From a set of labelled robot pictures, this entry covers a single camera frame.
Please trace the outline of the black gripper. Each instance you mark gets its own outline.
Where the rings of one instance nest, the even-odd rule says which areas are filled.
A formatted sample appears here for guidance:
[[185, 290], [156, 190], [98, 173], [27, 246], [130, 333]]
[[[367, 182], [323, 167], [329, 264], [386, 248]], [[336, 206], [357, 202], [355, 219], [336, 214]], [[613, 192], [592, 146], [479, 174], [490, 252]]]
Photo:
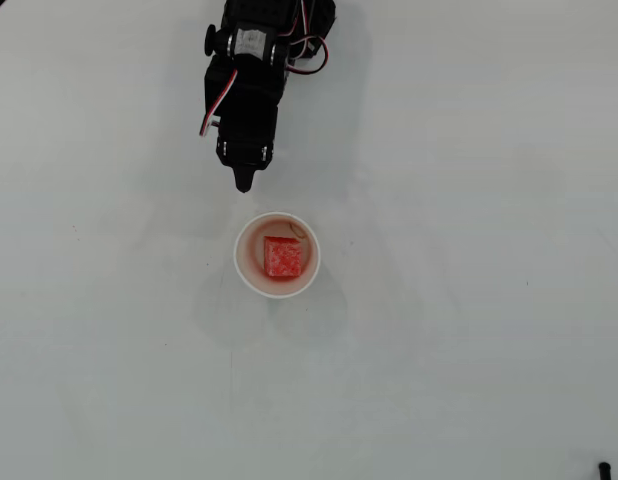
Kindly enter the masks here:
[[274, 144], [240, 141], [275, 139], [285, 86], [285, 73], [252, 58], [214, 56], [206, 70], [203, 129], [208, 130], [218, 118], [219, 133], [231, 139], [219, 136], [216, 153], [221, 164], [233, 171], [241, 193], [251, 190], [257, 171], [268, 168]]

